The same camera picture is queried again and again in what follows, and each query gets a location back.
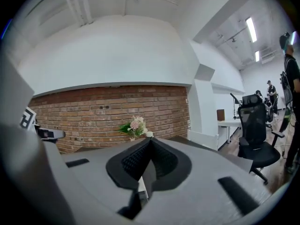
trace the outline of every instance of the white desk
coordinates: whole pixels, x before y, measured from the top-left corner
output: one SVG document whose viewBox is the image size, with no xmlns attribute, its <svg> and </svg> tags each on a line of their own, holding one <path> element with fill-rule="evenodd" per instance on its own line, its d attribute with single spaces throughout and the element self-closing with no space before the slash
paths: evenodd
<svg viewBox="0 0 300 225">
<path fill-rule="evenodd" d="M 241 127 L 242 126 L 239 118 L 218 121 L 217 125 L 220 127 L 227 127 L 227 143 L 230 143 L 230 127 Z"/>
</svg>

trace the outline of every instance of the black office chair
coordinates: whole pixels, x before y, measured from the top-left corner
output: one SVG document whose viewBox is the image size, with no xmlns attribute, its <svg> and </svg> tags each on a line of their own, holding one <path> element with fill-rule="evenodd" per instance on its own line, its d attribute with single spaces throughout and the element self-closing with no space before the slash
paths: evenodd
<svg viewBox="0 0 300 225">
<path fill-rule="evenodd" d="M 268 180 L 257 168 L 269 166 L 280 159 L 280 153 L 274 148 L 278 137 L 283 138 L 282 132 L 286 129 L 282 127 L 275 135 L 272 145 L 266 140 L 266 108 L 262 100 L 256 94 L 243 97 L 243 105 L 238 108 L 240 121 L 243 129 L 243 136 L 240 137 L 240 147 L 238 156 L 253 160 L 251 172 L 261 177 L 264 184 Z"/>
</svg>

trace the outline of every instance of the ceiling light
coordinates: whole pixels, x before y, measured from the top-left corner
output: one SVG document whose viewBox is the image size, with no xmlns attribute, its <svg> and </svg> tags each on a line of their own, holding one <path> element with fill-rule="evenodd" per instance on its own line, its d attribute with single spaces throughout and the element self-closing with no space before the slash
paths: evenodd
<svg viewBox="0 0 300 225">
<path fill-rule="evenodd" d="M 296 31 L 292 33 L 292 39 L 291 39 L 291 44 L 292 44 L 292 45 L 293 45 L 294 42 L 295 42 L 295 37 L 296 37 L 296 35 L 297 35 L 297 32 L 296 32 Z"/>
<path fill-rule="evenodd" d="M 255 61 L 259 61 L 259 51 L 255 52 Z"/>
<path fill-rule="evenodd" d="M 247 23 L 249 31 L 250 31 L 252 42 L 255 42 L 257 40 L 257 38 L 256 38 L 256 33 L 255 33 L 255 28 L 254 28 L 252 18 L 250 17 L 250 18 L 246 19 L 246 23 Z"/>
</svg>

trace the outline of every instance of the backpack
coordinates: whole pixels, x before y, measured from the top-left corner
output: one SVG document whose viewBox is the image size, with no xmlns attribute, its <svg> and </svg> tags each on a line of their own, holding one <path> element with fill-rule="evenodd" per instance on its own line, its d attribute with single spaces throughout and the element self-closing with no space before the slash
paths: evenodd
<svg viewBox="0 0 300 225">
<path fill-rule="evenodd" d="M 282 71 L 281 75 L 280 75 L 280 80 L 281 80 L 281 85 L 282 85 L 282 89 L 283 89 L 283 93 L 285 95 L 285 105 L 286 106 L 290 106 L 290 103 L 292 102 L 293 100 L 293 93 L 291 91 L 291 87 L 290 87 L 290 84 L 289 84 L 289 81 L 287 79 L 287 76 L 286 76 L 286 68 L 287 68 L 287 64 L 288 62 L 290 61 L 291 59 L 289 60 L 285 60 L 285 70 Z"/>
</svg>

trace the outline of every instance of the wooden floor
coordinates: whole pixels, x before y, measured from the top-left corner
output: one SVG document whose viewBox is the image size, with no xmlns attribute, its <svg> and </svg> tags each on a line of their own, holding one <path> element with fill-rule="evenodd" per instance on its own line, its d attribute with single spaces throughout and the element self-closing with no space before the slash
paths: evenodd
<svg viewBox="0 0 300 225">
<path fill-rule="evenodd" d="M 271 122 L 274 131 L 279 130 L 281 123 L 282 123 L 284 113 L 285 113 L 285 111 L 279 111 L 279 116 L 274 118 L 274 120 Z M 295 124 L 295 119 L 293 116 L 291 118 L 291 123 L 293 125 Z M 282 154 L 282 151 L 285 150 L 284 157 L 282 158 L 282 156 L 281 156 L 280 159 L 276 163 L 261 169 L 261 173 L 269 181 L 269 183 L 266 185 L 266 187 L 271 193 L 274 193 L 275 191 L 277 191 L 278 188 L 280 188 L 283 184 L 288 182 L 289 179 L 291 178 L 291 175 L 286 173 L 286 171 L 284 170 L 286 156 L 287 156 L 287 152 L 288 152 L 290 146 L 289 145 L 278 146 L 278 145 L 291 144 L 293 134 L 294 134 L 294 128 L 291 125 L 289 125 L 287 127 L 287 129 L 285 130 L 284 134 L 285 134 L 285 137 L 282 139 L 278 138 L 276 145 L 275 145 L 275 148 L 280 152 L 280 154 Z M 236 132 L 231 137 L 231 142 L 229 144 L 225 144 L 221 148 L 220 152 L 223 154 L 233 154 L 233 155 L 237 156 L 238 152 L 239 152 L 238 140 L 239 140 L 239 137 L 241 137 L 241 136 L 242 136 L 242 130 L 241 129 L 236 130 Z M 266 141 L 268 143 L 272 144 L 273 139 L 274 139 L 274 135 L 271 133 L 271 129 L 267 128 Z M 258 177 L 257 175 L 255 175 L 252 172 L 250 174 L 255 176 L 258 180 L 260 180 L 263 183 L 263 180 L 260 177 Z"/>
</svg>

